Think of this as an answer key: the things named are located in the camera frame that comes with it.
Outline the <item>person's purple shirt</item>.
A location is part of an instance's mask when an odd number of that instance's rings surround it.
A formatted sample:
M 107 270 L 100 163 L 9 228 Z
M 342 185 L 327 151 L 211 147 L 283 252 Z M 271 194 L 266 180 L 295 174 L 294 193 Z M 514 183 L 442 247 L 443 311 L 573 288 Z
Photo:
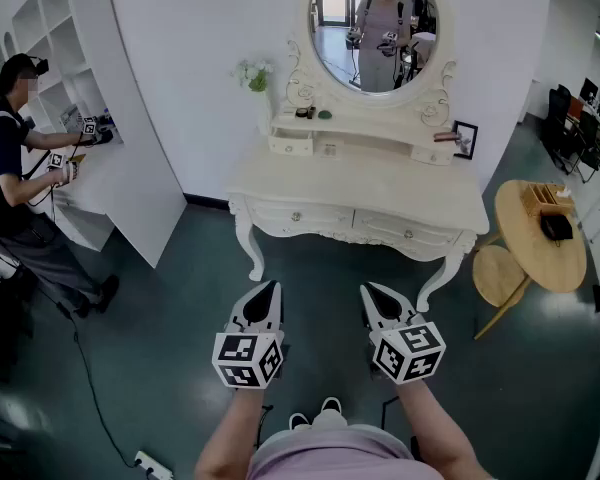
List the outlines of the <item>person's purple shirt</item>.
M 353 425 L 283 432 L 251 459 L 247 480 L 444 480 L 391 434 Z

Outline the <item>small white drawer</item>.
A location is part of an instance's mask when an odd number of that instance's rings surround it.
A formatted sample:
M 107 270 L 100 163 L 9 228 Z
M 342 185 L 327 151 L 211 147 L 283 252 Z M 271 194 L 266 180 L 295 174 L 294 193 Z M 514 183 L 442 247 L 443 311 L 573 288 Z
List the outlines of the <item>small white drawer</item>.
M 430 149 L 422 146 L 411 146 L 410 158 L 414 161 L 436 166 L 451 164 L 453 152 L 448 149 Z
M 312 156 L 315 134 L 313 131 L 274 127 L 268 135 L 269 149 L 288 156 Z

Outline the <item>black office chair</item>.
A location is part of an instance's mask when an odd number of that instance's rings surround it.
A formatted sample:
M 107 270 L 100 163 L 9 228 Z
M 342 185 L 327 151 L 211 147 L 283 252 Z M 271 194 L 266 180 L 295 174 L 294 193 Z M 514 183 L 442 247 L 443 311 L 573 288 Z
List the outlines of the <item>black office chair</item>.
M 550 157 L 556 161 L 567 137 L 565 122 L 571 105 L 571 93 L 563 85 L 549 91 L 547 117 L 541 127 L 541 141 Z
M 590 113 L 583 112 L 575 126 L 575 170 L 583 184 L 588 183 L 600 168 L 600 148 L 597 142 L 598 121 Z M 591 172 L 586 177 L 581 168 L 588 167 Z

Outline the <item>round wooden stool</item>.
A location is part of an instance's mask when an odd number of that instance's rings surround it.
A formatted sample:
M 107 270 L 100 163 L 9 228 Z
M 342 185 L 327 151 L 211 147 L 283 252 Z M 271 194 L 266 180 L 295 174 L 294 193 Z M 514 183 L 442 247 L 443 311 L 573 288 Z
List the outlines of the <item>round wooden stool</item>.
M 488 245 L 473 260 L 474 285 L 483 299 L 498 309 L 509 309 L 522 298 L 530 277 L 504 247 Z

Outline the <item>white dressing table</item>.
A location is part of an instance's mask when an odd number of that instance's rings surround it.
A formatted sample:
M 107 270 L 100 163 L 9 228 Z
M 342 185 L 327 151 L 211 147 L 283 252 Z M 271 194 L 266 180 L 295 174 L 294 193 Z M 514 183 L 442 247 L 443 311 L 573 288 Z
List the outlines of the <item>white dressing table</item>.
M 290 123 L 279 118 L 272 120 L 271 131 L 274 127 L 313 131 L 314 153 L 306 157 L 273 153 L 268 135 L 261 134 L 241 155 L 227 193 L 236 237 L 253 263 L 250 279 L 261 281 L 265 264 L 254 237 L 260 228 L 249 214 L 247 197 L 352 208 L 354 215 L 356 210 L 367 210 L 461 232 L 445 255 L 420 254 L 370 238 L 356 231 L 353 222 L 348 230 L 315 234 L 347 243 L 390 247 L 418 262 L 441 260 L 442 266 L 423 285 L 415 302 L 418 312 L 427 312 L 431 294 L 457 274 L 477 237 L 489 230 L 482 193 L 472 173 L 452 161 L 436 166 L 412 160 L 412 145 L 444 149 L 423 136 L 402 141 L 385 132 L 338 133 L 323 123 Z M 324 143 L 337 145 L 337 158 L 320 155 Z

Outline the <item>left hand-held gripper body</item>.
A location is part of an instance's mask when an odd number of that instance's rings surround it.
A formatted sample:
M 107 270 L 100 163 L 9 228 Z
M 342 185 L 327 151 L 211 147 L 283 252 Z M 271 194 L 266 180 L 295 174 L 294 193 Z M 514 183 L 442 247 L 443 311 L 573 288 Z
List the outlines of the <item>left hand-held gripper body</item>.
M 283 320 L 247 323 L 232 317 L 217 333 L 212 365 L 223 384 L 235 389 L 266 389 L 283 362 Z

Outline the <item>oval white-framed mirror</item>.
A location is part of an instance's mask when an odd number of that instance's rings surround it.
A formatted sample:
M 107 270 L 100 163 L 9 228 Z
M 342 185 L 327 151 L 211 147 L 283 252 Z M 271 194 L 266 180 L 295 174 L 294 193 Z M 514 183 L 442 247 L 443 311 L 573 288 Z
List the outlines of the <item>oval white-framed mirror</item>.
M 450 18 L 446 0 L 300 0 L 288 107 L 338 133 L 431 141 L 450 128 Z

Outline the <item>person's right forearm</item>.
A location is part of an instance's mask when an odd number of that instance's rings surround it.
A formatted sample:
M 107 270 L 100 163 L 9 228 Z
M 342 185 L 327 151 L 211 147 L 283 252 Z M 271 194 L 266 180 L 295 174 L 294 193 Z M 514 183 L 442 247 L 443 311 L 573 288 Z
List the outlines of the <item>person's right forearm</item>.
M 398 397 L 421 457 L 445 480 L 493 480 L 479 463 L 462 429 L 422 380 L 398 385 Z

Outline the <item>white shelf unit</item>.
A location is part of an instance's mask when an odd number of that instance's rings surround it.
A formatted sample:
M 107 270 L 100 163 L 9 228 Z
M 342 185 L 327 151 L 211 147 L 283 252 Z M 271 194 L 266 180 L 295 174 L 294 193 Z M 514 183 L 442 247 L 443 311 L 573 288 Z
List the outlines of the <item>white shelf unit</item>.
M 78 178 L 45 190 L 34 210 L 75 243 L 101 250 L 113 231 L 156 265 L 185 208 L 134 79 L 112 0 L 0 0 L 0 60 L 46 59 L 47 73 L 22 108 L 42 133 L 82 117 L 109 115 L 110 142 L 79 148 Z

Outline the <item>person's left forearm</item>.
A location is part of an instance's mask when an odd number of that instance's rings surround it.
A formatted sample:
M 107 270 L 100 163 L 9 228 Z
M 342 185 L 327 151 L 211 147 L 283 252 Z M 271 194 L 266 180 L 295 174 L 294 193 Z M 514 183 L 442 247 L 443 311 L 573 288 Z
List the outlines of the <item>person's left forearm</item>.
M 204 446 L 194 480 L 245 480 L 259 429 L 264 390 L 238 389 Z

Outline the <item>white power strip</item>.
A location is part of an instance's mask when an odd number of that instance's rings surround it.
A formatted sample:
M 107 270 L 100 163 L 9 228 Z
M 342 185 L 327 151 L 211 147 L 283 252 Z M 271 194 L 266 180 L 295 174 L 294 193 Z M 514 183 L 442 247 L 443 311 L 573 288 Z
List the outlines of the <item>white power strip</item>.
M 173 472 L 163 466 L 161 463 L 147 455 L 143 451 L 138 451 L 135 456 L 135 465 L 142 468 L 149 480 L 175 480 Z

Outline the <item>black pouch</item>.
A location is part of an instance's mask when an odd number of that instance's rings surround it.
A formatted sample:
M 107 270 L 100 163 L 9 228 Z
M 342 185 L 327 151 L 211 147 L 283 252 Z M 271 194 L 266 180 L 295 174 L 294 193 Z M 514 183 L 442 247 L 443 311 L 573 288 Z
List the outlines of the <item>black pouch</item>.
M 550 241 L 562 242 L 573 239 L 573 228 L 566 215 L 542 214 L 540 216 L 540 227 Z

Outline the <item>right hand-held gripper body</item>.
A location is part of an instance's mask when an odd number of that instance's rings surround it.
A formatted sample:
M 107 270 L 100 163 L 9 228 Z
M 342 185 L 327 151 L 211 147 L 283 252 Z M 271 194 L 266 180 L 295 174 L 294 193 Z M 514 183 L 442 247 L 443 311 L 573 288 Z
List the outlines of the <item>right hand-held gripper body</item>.
M 416 316 L 415 322 L 371 333 L 373 365 L 395 384 L 432 376 L 446 351 L 433 322 Z

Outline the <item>white flowers in vase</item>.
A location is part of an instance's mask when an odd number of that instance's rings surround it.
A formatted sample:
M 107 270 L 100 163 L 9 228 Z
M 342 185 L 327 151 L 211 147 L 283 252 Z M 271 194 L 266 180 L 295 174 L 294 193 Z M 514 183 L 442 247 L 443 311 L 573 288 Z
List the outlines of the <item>white flowers in vase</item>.
M 265 60 L 251 62 L 239 61 L 231 72 L 241 87 L 246 87 L 253 94 L 257 114 L 259 132 L 266 136 L 271 133 L 273 107 L 269 90 L 269 81 L 274 72 L 273 65 Z

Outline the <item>black picture frame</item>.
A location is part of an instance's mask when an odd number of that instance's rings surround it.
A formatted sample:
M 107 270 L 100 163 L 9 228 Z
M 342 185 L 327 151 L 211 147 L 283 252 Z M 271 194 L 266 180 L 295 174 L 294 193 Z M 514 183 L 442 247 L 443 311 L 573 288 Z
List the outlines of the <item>black picture frame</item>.
M 457 135 L 455 157 L 472 160 L 479 128 L 476 125 L 455 121 L 452 131 Z

